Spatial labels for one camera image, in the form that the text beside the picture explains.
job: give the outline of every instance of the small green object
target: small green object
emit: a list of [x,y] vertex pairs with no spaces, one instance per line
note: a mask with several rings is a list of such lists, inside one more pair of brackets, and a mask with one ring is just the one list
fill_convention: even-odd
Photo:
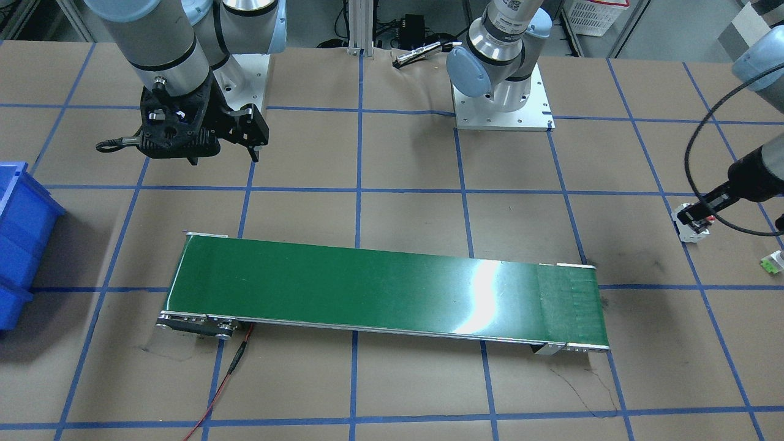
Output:
[[777,274],[779,272],[779,270],[775,266],[773,266],[771,262],[766,261],[765,259],[762,259],[762,261],[760,261],[760,265],[762,265],[762,268],[765,271],[771,274]]
[[206,235],[187,236],[162,318],[609,349],[593,267]]

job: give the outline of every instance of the robotic arm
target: robotic arm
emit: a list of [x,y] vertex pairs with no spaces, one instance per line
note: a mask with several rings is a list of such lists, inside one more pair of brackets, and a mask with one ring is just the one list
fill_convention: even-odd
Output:
[[492,0],[449,53],[458,128],[553,127],[536,68],[553,26],[541,5],[542,0]]
[[220,152],[222,138],[245,146],[258,162],[269,140],[259,107],[232,108],[224,91],[248,82],[233,54],[282,51],[285,0],[85,2],[144,84],[139,131],[99,143],[98,151],[133,146],[150,158],[196,165]]
[[[732,71],[741,80],[749,83],[749,88],[781,112],[784,112],[784,26],[777,26],[759,42],[749,48],[733,65]],[[748,155],[732,164],[728,170],[728,180],[707,195],[700,195],[695,189],[699,202],[680,207],[673,220],[681,231],[681,240],[697,242],[706,234],[711,225],[711,217],[722,220],[717,212],[736,203],[740,199],[763,202],[784,193],[784,134],[768,141]],[[728,224],[731,228],[755,235],[784,234],[784,214],[775,222],[778,233],[746,230]]]

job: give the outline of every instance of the red cable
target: red cable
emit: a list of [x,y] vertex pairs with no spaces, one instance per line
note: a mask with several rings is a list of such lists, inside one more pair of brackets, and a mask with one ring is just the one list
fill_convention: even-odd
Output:
[[629,7],[629,0],[623,0],[623,3],[614,3],[614,2],[602,2],[601,0],[588,0],[591,3],[598,3],[599,5],[608,5],[608,6],[625,6]]
[[[253,323],[251,323],[250,326],[248,327],[248,332],[245,334],[245,338],[242,340],[243,343],[248,343],[248,339],[250,338],[251,332],[253,332]],[[193,434],[196,433],[199,426],[201,426],[201,424],[204,423],[204,421],[207,419],[207,415],[209,415],[209,412],[212,410],[212,407],[215,406],[215,403],[218,401],[218,397],[220,397],[220,394],[223,393],[223,388],[226,386],[226,383],[229,381],[229,377],[231,377],[232,370],[233,370],[232,367],[230,367],[229,371],[226,372],[226,376],[223,377],[223,381],[220,382],[220,386],[218,387],[218,390],[215,391],[215,396],[213,396],[212,400],[209,402],[209,406],[207,406],[207,410],[205,410],[204,415],[201,416],[201,419],[199,419],[199,421],[191,429],[191,431],[188,432],[187,435],[185,435],[183,441],[188,441],[193,436]]]

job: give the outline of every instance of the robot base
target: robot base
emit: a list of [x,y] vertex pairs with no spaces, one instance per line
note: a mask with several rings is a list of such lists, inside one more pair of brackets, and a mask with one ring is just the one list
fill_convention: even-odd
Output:
[[539,65],[534,66],[531,73],[531,93],[528,95],[528,101],[519,110],[498,111],[491,107],[487,98],[467,97],[454,86],[452,96],[458,129],[543,132],[555,127]]

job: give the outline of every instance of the floor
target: floor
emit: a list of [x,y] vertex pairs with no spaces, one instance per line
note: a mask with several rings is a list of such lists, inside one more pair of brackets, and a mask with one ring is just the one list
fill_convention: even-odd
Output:
[[[784,439],[784,279],[759,266],[782,243],[717,225],[683,246],[669,219],[728,66],[544,58],[553,132],[466,132],[443,56],[393,55],[274,56],[260,163],[226,144],[194,168],[93,150],[138,126],[114,45],[3,42],[0,160],[29,162],[67,215],[0,337],[0,439],[184,436],[239,343],[153,327],[184,231],[593,264],[612,347],[258,326],[195,439]],[[698,142],[701,188],[782,126],[740,94]],[[783,201],[727,213],[769,229]]]

